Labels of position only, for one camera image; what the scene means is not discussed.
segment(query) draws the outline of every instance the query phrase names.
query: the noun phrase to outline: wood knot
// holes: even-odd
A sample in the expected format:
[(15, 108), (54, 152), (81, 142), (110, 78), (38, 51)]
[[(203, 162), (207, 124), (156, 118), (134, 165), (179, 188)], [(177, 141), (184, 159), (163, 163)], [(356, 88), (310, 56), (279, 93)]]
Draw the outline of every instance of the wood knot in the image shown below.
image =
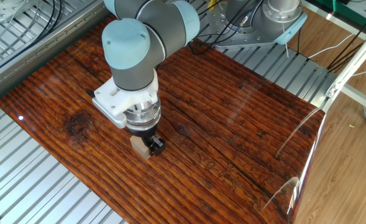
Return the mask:
[(265, 132), (263, 130), (258, 131), (257, 136), (263, 138)]
[(177, 127), (176, 131), (178, 132), (178, 134), (182, 134), (184, 136), (187, 136), (187, 132), (186, 132), (185, 128), (182, 125), (179, 125)]
[(244, 83), (238, 84), (238, 88), (239, 88), (239, 90), (242, 90), (244, 88)]
[(70, 136), (76, 136), (90, 127), (91, 116), (83, 110), (77, 111), (65, 123), (65, 131)]

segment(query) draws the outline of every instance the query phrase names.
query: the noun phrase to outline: metal frame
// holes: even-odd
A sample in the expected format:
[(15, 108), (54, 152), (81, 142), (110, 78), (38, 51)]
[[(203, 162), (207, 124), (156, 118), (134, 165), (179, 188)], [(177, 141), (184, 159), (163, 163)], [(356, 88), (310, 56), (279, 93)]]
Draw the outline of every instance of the metal frame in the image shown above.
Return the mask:
[[(110, 15), (102, 0), (94, 0), (82, 7), (78, 13), (65, 19), (57, 29), (35, 46), (21, 53), (20, 47), (10, 54), (18, 55), (0, 67), (0, 97), (12, 90), (38, 68), (79, 39)], [(26, 42), (29, 45), (34, 38)]]

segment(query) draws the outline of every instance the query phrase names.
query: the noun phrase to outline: metal pole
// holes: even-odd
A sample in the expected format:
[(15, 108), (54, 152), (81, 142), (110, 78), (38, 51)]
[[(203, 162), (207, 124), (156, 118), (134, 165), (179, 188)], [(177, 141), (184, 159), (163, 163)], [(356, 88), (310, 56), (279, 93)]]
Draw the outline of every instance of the metal pole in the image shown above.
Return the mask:
[(336, 78), (332, 86), (326, 92), (326, 96), (335, 99), (343, 86), (351, 78), (351, 76), (358, 70), (362, 63), (366, 60), (366, 41), (359, 51), (355, 54), (353, 59), (344, 68), (342, 73)]

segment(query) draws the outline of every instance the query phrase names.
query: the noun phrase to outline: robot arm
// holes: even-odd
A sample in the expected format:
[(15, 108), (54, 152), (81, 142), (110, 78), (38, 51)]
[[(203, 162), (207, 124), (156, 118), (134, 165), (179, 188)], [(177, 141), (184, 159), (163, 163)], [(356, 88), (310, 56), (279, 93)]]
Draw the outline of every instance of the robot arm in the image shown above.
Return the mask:
[(199, 17), (186, 1), (104, 3), (120, 20), (109, 23), (102, 34), (112, 78), (94, 92), (93, 103), (118, 128), (128, 128), (135, 136), (130, 139), (132, 145), (142, 146), (135, 149), (148, 159), (159, 155), (166, 146), (155, 134), (161, 109), (154, 67), (196, 37)]
[[(118, 128), (128, 128), (134, 136), (130, 139), (133, 147), (148, 159), (166, 146), (155, 133), (161, 106), (154, 67), (197, 36), (199, 17), (186, 1), (104, 3), (119, 20), (103, 31), (104, 55), (112, 78), (94, 92), (93, 103)], [(245, 15), (232, 19), (243, 7), (250, 12), (250, 21)], [(229, 29), (249, 26), (279, 44), (289, 41), (305, 21), (300, 19), (300, 0), (229, 0), (225, 17), (234, 20)]]

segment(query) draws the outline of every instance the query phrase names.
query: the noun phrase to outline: dark wood grain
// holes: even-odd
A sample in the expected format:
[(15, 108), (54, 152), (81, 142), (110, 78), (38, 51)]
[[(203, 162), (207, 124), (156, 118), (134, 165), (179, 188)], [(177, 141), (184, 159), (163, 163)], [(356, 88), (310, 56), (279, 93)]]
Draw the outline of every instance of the dark wood grain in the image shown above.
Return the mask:
[(314, 106), (211, 49), (158, 71), (168, 144), (144, 161), (85, 92), (111, 77), (92, 30), (0, 99), (0, 107), (129, 223), (288, 223), (323, 112), (277, 151)]

